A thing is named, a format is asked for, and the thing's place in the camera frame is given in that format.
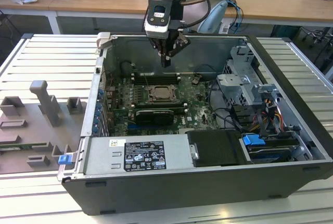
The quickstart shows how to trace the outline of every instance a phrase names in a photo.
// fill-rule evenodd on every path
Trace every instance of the wooden desk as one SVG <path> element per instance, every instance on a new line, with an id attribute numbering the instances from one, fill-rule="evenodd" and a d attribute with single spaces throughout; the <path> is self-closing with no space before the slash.
<path id="1" fill-rule="evenodd" d="M 237 3 L 244 11 L 245 22 L 256 19 L 333 23 L 333 0 L 237 0 Z"/>
<path id="2" fill-rule="evenodd" d="M 237 0 L 244 11 L 245 23 L 333 27 L 333 0 Z M 14 4 L 0 0 L 7 14 L 42 15 L 49 19 L 53 33 L 60 34 L 58 16 L 140 18 L 147 0 L 38 0 L 33 4 Z M 225 18 L 236 16 L 228 8 Z"/>

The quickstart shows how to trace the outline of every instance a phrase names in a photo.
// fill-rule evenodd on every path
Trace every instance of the motherboard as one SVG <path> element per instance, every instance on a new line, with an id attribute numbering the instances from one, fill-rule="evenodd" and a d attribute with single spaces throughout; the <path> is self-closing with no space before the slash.
<path id="1" fill-rule="evenodd" d="M 116 78 L 107 84 L 111 136 L 219 128 L 208 104 L 210 82 L 193 74 Z"/>

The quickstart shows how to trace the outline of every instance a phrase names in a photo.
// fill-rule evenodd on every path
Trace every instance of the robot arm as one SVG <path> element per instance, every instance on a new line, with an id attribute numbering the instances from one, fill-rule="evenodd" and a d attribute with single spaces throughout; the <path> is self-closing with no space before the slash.
<path id="1" fill-rule="evenodd" d="M 161 57 L 162 67 L 171 64 L 170 58 L 185 48 L 190 41 L 182 34 L 185 0 L 148 0 L 145 31 Z"/>

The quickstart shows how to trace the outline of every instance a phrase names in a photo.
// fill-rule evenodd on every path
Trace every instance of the power supply label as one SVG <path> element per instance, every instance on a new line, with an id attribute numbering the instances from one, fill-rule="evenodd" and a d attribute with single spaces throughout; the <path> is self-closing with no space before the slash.
<path id="1" fill-rule="evenodd" d="M 163 142 L 126 142 L 126 172 L 167 169 Z"/>

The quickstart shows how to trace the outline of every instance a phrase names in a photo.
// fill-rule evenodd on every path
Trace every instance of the blue latch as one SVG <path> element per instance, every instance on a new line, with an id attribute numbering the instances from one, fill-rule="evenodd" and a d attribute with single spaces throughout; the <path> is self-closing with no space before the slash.
<path id="1" fill-rule="evenodd" d="M 243 138 L 245 145 L 265 145 L 265 141 L 258 134 L 247 134 Z"/>
<path id="2" fill-rule="evenodd" d="M 60 155 L 58 164 L 59 165 L 72 165 L 73 155 Z"/>

